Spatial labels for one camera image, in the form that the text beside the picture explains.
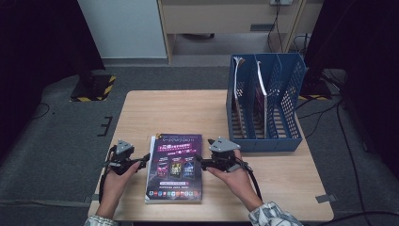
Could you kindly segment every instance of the blue file organizer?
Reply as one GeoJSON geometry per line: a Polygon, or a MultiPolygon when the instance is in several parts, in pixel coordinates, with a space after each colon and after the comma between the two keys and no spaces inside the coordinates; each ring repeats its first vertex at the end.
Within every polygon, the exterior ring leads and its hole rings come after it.
{"type": "Polygon", "coordinates": [[[306,67],[299,54],[232,55],[226,109],[229,137],[241,145],[241,152],[293,152],[302,141],[295,120],[295,106],[306,67]],[[237,96],[243,131],[234,99],[235,57],[245,61],[237,69],[237,96]],[[266,128],[254,114],[257,61],[261,62],[263,85],[267,92],[266,128]]]}

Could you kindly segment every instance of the sleeve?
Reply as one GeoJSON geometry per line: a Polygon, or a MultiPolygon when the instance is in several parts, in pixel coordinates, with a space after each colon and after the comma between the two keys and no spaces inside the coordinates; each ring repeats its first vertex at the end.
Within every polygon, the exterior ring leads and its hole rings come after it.
{"type": "Polygon", "coordinates": [[[249,220],[253,226],[302,226],[299,220],[281,211],[274,202],[265,203],[250,212],[249,220]]]}
{"type": "Polygon", "coordinates": [[[94,215],[86,220],[85,226],[118,226],[118,223],[112,219],[94,215]]]}

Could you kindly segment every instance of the book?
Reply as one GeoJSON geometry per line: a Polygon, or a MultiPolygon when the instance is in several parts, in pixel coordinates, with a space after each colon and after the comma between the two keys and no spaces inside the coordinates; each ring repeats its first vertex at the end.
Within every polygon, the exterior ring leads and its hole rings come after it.
{"type": "Polygon", "coordinates": [[[263,138],[267,138],[267,92],[261,74],[261,61],[256,62],[257,82],[255,85],[254,112],[261,120],[263,128],[263,138]]]}
{"type": "Polygon", "coordinates": [[[243,112],[243,109],[238,100],[238,98],[243,95],[243,89],[242,89],[241,84],[239,84],[239,82],[237,81],[238,68],[244,62],[245,62],[245,60],[242,57],[235,56],[233,58],[233,63],[234,63],[234,102],[233,102],[233,106],[235,106],[235,113],[238,117],[241,134],[243,137],[247,137],[246,124],[245,124],[244,116],[243,116],[244,112],[243,112]]]}
{"type": "Polygon", "coordinates": [[[200,202],[202,135],[160,134],[152,137],[145,203],[200,202]]]}

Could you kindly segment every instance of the human hand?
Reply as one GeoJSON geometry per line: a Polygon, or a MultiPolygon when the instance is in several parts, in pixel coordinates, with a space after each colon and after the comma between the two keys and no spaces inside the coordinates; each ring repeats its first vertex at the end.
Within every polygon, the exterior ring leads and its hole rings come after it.
{"type": "Polygon", "coordinates": [[[96,212],[97,216],[110,219],[114,217],[124,188],[129,179],[137,172],[139,166],[140,162],[134,163],[122,175],[117,175],[116,172],[108,169],[109,172],[106,174],[104,182],[103,198],[96,212]]]}
{"type": "MultiPolygon", "coordinates": [[[[234,150],[235,157],[242,160],[240,151],[234,150]]],[[[207,171],[222,180],[230,189],[232,194],[243,202],[248,211],[253,211],[263,205],[262,200],[254,191],[245,169],[239,168],[232,172],[221,171],[216,168],[207,168],[207,171]]]]}

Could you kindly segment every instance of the yellow black tape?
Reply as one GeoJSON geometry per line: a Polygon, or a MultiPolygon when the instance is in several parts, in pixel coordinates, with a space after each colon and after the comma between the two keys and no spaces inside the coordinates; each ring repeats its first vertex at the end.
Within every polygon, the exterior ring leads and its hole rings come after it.
{"type": "Polygon", "coordinates": [[[331,100],[329,95],[299,95],[299,100],[331,100]]]}
{"type": "Polygon", "coordinates": [[[112,75],[109,77],[109,81],[104,89],[104,94],[102,96],[97,96],[97,97],[87,97],[87,96],[78,96],[71,98],[72,102],[90,102],[90,101],[104,101],[109,95],[109,92],[112,89],[112,86],[114,85],[115,79],[117,77],[115,75],[112,75]]]}

